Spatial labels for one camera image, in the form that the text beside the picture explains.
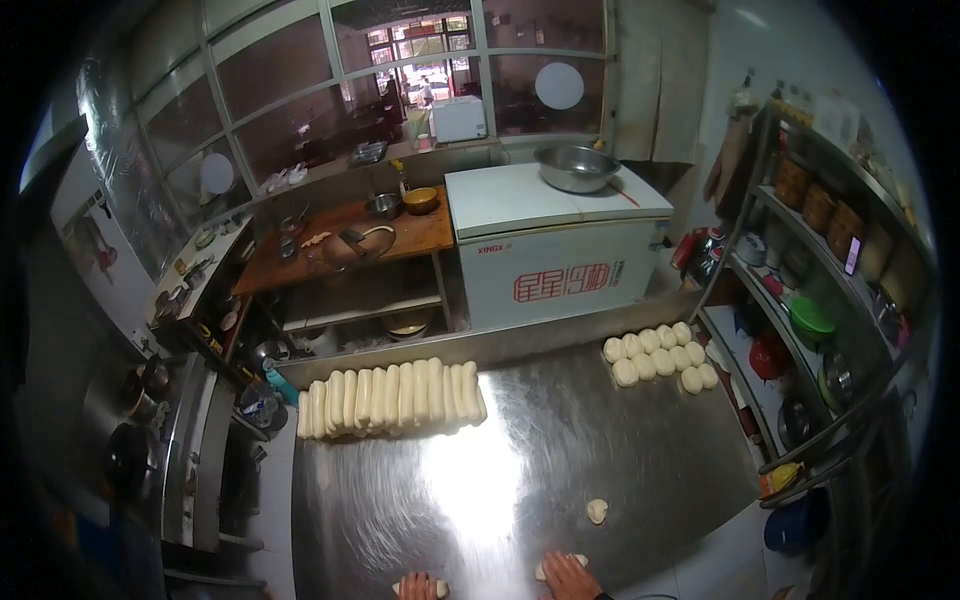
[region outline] yellow bowl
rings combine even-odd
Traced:
[[[437,190],[432,187],[419,187],[403,195],[403,205],[412,215],[425,215],[433,212],[440,201],[437,200]]]

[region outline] freezer lid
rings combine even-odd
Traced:
[[[537,163],[445,176],[458,241],[524,229],[612,219],[669,218],[670,203],[626,168],[595,194],[569,194],[540,177]]]

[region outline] person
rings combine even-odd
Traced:
[[[543,574],[554,600],[612,600],[597,580],[572,554],[547,552]],[[437,580],[426,573],[410,573],[400,580],[399,600],[436,600]]]

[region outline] stainless steel countertop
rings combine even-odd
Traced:
[[[622,390],[600,341],[482,372],[479,427],[424,439],[297,440],[298,597],[389,597],[424,570],[458,599],[537,598],[545,551],[586,554],[610,591],[736,515],[756,471],[721,387]],[[592,498],[607,520],[587,519]]]

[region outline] dough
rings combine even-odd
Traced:
[[[434,356],[426,363],[427,368],[427,404],[430,406],[430,422],[442,423],[446,420],[444,410],[444,364]]]
[[[310,437],[320,439],[326,433],[326,423],[324,415],[326,414],[326,384],[322,381],[314,381],[310,384],[310,399],[307,404],[310,405],[308,411],[310,415]]]
[[[657,327],[657,337],[660,338],[660,347],[664,350],[677,345],[677,336],[673,334],[673,328],[670,325]]]
[[[394,427],[400,419],[400,367],[387,367],[383,384],[383,426]]]
[[[684,389],[693,395],[700,394],[704,389],[704,378],[700,376],[700,371],[696,367],[687,367],[680,375],[680,380],[684,384]]]
[[[377,367],[373,370],[370,393],[370,423],[368,429],[377,429],[383,426],[383,413],[386,406],[383,403],[386,395],[387,372]]]
[[[414,425],[430,422],[430,368],[423,359],[414,361]]]
[[[437,597],[446,598],[446,595],[450,592],[449,586],[446,584],[446,581],[443,579],[437,580]],[[394,593],[400,595],[400,582],[394,584]]]
[[[344,372],[344,427],[347,430],[355,426],[353,415],[357,404],[357,372],[353,369]]]
[[[607,509],[610,505],[601,498],[595,498],[587,503],[587,518],[594,525],[599,525],[607,518]]]
[[[573,556],[577,557],[577,560],[580,561],[580,564],[587,566],[589,560],[583,554],[574,554]],[[546,581],[546,575],[543,574],[543,563],[537,565],[537,568],[534,570],[534,578],[537,581]]]
[[[654,350],[660,347],[660,336],[653,329],[644,329],[637,337],[640,338],[640,345],[647,354],[653,354]]]
[[[689,325],[683,321],[674,323],[671,328],[673,329],[673,335],[677,338],[678,346],[686,346],[693,339],[693,333],[690,331]]]
[[[399,417],[396,426],[400,429],[414,426],[414,365],[400,365]]]
[[[657,375],[669,377],[676,369],[673,364],[673,359],[670,358],[670,352],[664,350],[663,348],[654,350],[654,353],[650,355],[650,358],[653,359],[654,367],[657,368]]]
[[[641,381],[650,381],[657,376],[657,365],[649,354],[640,353],[630,359],[630,362],[634,363],[634,369]]]
[[[620,338],[610,338],[604,342],[603,356],[611,365],[621,358],[626,358],[627,351],[623,347],[623,340]]]
[[[464,405],[463,365],[450,367],[450,385],[453,388],[453,406],[457,409],[457,421],[467,420],[467,407]]]
[[[310,400],[310,394],[308,394],[307,392],[300,392],[297,395],[297,405],[300,408],[300,410],[297,412],[297,437],[300,438],[301,440],[306,440],[307,438],[310,437],[310,434],[304,433],[304,429],[303,429],[304,426],[310,420],[310,408],[309,408],[310,405],[308,403],[309,400]]]
[[[344,374],[334,371],[330,380],[326,382],[327,406],[330,407],[329,419],[326,420],[326,433],[335,437],[340,435],[344,428]]]
[[[623,336],[623,350],[627,352],[627,358],[633,358],[643,352],[643,344],[640,343],[640,338],[638,338],[634,333],[628,333]]]
[[[370,424],[370,400],[373,396],[373,371],[361,369],[357,372],[357,407],[353,413],[353,424],[357,429],[366,429]]]
[[[639,373],[636,372],[633,361],[629,358],[621,358],[613,363],[613,381],[621,388],[630,388],[636,385],[639,380]]]
[[[712,390],[717,387],[717,371],[713,368],[710,363],[704,363],[703,365],[697,367],[697,371],[700,372],[700,377],[704,380],[704,387],[708,390]]]
[[[690,365],[694,367],[703,365],[704,360],[707,359],[704,347],[697,342],[687,342],[684,350],[686,350],[686,355],[690,357]]]
[[[452,423],[457,420],[457,407],[453,403],[453,378],[450,376],[450,367],[447,365],[444,365],[441,378],[444,384],[444,421]]]
[[[676,372],[684,372],[690,367],[690,356],[683,346],[674,346],[670,349],[670,358]]]
[[[476,423],[480,420],[480,405],[477,403],[477,364],[468,360],[464,363],[464,370],[460,376],[467,419],[471,423]]]

